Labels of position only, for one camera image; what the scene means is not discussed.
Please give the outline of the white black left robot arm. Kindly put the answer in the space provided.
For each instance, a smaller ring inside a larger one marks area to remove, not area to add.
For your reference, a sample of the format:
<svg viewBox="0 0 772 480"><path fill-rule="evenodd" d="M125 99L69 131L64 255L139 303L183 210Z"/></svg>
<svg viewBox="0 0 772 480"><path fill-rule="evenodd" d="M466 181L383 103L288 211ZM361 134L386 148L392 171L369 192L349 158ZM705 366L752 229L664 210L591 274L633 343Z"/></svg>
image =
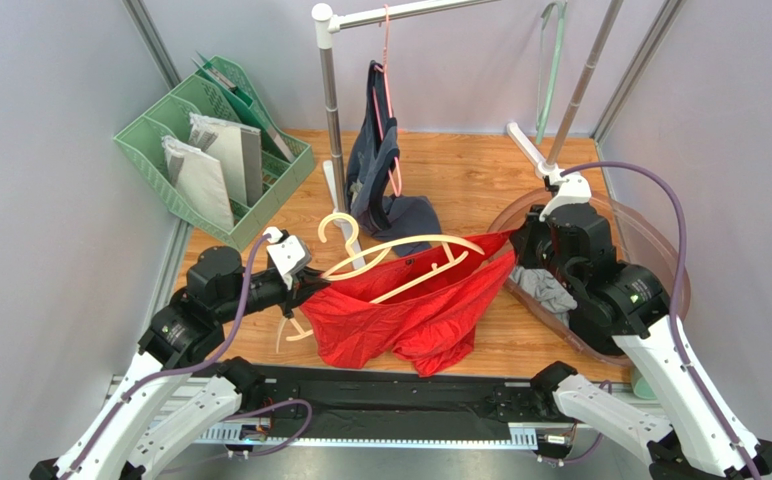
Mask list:
<svg viewBox="0 0 772 480"><path fill-rule="evenodd" d="M284 316L327 286L302 240L266 234L268 267L255 272L232 247L212 247L159 310L126 375L64 454L39 461L32 479L154 479L214 424L239 410L266 411L265 378L248 361L217 361L226 323L277 306Z"/></svg>

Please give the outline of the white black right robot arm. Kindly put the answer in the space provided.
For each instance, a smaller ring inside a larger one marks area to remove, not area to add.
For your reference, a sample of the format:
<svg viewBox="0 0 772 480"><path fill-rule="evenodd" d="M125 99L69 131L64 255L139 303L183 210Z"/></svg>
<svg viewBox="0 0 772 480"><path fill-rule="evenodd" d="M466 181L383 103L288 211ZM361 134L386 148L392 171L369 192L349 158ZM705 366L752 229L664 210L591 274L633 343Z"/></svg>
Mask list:
<svg viewBox="0 0 772 480"><path fill-rule="evenodd" d="M617 256L608 220L587 204L533 205L510 241L520 266L550 273L573 297L570 330L590 348L625 355L663 409L644 412L555 362L532 378L546 415L594 427L636 455L654 479L758 479L772 474L772 441L733 414L702 370L647 268Z"/></svg>

